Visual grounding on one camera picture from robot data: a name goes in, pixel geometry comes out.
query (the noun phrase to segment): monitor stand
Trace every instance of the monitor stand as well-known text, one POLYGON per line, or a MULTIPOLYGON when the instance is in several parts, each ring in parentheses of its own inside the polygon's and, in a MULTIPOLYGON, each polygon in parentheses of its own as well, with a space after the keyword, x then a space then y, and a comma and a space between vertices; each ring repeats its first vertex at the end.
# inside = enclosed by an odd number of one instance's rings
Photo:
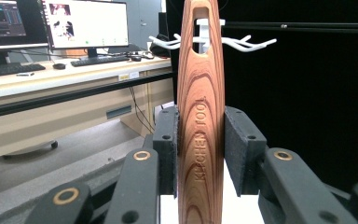
POLYGON ((88 54, 89 58, 97 58, 98 57, 97 49, 87 49, 87 54, 88 54))
POLYGON ((8 57, 8 54, 7 54, 6 51, 0 51, 0 65, 6 64, 7 66, 11 66, 11 65, 20 64, 20 63, 8 63, 7 62, 7 57, 8 57))

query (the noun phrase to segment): wood grain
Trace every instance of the wood grain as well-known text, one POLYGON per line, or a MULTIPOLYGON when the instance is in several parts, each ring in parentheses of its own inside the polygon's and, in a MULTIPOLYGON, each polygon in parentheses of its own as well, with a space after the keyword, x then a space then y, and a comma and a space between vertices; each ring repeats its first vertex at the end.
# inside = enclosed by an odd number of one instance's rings
POLYGON ((67 49, 63 51, 63 55, 68 58, 78 58, 81 55, 87 56, 87 52, 84 49, 67 49))
POLYGON ((224 67, 216 0, 186 0, 179 51, 179 223, 220 224, 223 202, 224 67), (193 49, 195 19, 209 19, 211 46, 193 49))

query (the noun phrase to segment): desk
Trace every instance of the desk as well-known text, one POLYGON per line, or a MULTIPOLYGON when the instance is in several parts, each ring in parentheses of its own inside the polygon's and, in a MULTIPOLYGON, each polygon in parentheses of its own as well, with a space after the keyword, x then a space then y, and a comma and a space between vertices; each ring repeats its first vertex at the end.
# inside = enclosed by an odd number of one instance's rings
MULTIPOLYGON (((139 72, 140 77, 171 72, 171 60, 154 59, 73 67, 65 59, 65 70, 54 70, 52 62, 41 63, 47 69, 32 77, 0 77, 0 105, 48 97, 54 94, 85 90, 119 83, 118 76, 139 72)), ((163 79, 134 86, 137 105, 152 120, 153 107, 173 100, 172 80, 163 79)), ((45 105, 0 116, 0 156, 49 142, 58 137, 120 119, 140 135, 148 130, 135 117, 129 88, 95 94, 62 103, 45 105), (126 114, 111 111, 129 108, 126 114)))

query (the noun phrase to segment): monitor screen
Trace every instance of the monitor screen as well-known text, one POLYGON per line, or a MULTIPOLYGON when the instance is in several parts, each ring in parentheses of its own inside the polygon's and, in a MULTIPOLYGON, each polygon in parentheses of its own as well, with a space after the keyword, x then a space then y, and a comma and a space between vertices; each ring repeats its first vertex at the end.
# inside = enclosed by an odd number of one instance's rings
POLYGON ((42 0, 42 3, 52 49, 129 45, 125 3, 76 0, 42 0))
POLYGON ((0 51, 47 46, 37 0, 0 1, 0 51))

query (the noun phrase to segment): cable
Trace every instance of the cable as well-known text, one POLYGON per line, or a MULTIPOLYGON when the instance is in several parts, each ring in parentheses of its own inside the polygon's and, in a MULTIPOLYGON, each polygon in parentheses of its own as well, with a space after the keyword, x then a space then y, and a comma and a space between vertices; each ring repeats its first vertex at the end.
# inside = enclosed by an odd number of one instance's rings
POLYGON ((153 107, 153 123, 155 124, 156 127, 156 108, 153 107))
POLYGON ((48 55, 48 60, 51 61, 51 62, 54 62, 54 61, 52 61, 50 54, 48 55))
POLYGON ((130 87, 130 92, 131 92, 131 95, 132 95, 132 100, 135 104, 135 115, 136 115, 136 118, 138 118, 138 120, 146 127, 147 130, 149 130, 149 132, 153 133, 154 132, 154 129, 153 129, 153 126, 151 125, 151 123, 149 122, 149 120, 147 119, 147 117, 145 116, 144 112, 142 112, 141 108, 139 108, 138 104, 136 103, 136 98, 135 98, 135 92, 133 90, 133 87, 130 87), (148 128, 143 122, 142 120, 139 118, 138 116, 138 111, 137 109, 139 110, 139 112, 141 112, 141 114, 143 115, 143 117, 146 119, 147 123, 149 124, 149 127, 148 128))
POLYGON ((223 10, 223 9, 227 6, 228 1, 229 1, 229 0, 227 0, 227 1, 226 1, 226 3, 225 3, 225 5, 224 5, 224 6, 222 6, 222 7, 220 7, 220 8, 219 8, 219 11, 223 10))
POLYGON ((81 57, 84 55, 76 55, 76 54, 68 54, 68 55, 61 55, 61 54, 49 54, 49 53, 41 53, 41 52, 37 52, 37 51, 31 51, 31 50, 26 50, 26 51, 30 51, 31 53, 22 53, 20 51, 16 51, 16 50, 11 50, 9 51, 10 53, 20 53, 20 54, 28 54, 28 55, 44 55, 44 56, 57 56, 57 57, 62 57, 62 58, 69 58, 69 57, 81 57))
POLYGON ((168 0, 168 2, 171 4, 173 11, 176 12, 176 15, 179 17, 179 19, 182 19, 181 14, 179 13, 179 11, 176 9, 176 6, 173 4, 173 2, 171 2, 171 0, 168 0))
POLYGON ((140 56, 141 58, 152 60, 155 58, 155 55, 151 51, 127 51, 127 52, 121 52, 121 53, 106 53, 106 54, 99 54, 103 56, 126 56, 127 58, 140 56))

